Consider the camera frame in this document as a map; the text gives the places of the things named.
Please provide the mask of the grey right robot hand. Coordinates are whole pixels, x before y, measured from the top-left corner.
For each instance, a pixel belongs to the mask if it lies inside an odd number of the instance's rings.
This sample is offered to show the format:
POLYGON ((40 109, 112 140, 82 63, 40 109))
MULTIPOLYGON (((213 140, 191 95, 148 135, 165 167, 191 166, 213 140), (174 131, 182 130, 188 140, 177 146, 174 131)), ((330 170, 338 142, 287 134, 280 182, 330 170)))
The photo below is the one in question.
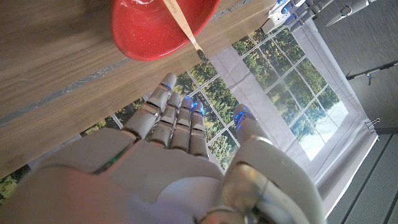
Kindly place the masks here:
POLYGON ((276 148, 245 105, 239 149, 222 169, 204 109, 164 77, 120 129, 102 129, 44 159, 1 207, 2 223, 325 223, 312 180, 276 148))

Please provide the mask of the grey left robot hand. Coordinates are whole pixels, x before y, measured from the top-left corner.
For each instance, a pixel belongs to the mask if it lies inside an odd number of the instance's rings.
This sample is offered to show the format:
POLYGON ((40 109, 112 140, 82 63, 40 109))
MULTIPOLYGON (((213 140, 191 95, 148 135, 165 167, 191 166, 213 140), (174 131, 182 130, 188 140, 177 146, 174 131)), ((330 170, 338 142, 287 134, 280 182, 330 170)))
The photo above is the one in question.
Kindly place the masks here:
MULTIPOLYGON (((352 0, 348 1, 339 11, 332 14, 326 26, 355 14, 369 6, 376 0, 352 0)), ((269 11, 268 18, 261 27, 265 34, 281 25, 290 27, 290 31, 296 31, 310 20, 317 18, 319 13, 333 0, 277 0, 275 6, 269 11)))

